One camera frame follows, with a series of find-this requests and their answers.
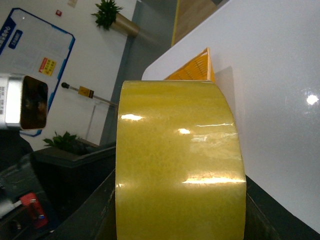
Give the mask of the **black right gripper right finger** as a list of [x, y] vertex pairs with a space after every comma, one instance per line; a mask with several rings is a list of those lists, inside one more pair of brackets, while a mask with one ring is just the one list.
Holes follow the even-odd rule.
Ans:
[[246, 240], [318, 240], [320, 234], [286, 210], [253, 180], [246, 181]]

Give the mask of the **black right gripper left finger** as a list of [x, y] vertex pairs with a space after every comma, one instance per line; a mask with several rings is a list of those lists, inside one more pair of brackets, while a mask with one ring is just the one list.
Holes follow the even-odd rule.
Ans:
[[116, 240], [115, 179], [113, 170], [90, 197], [48, 240]]

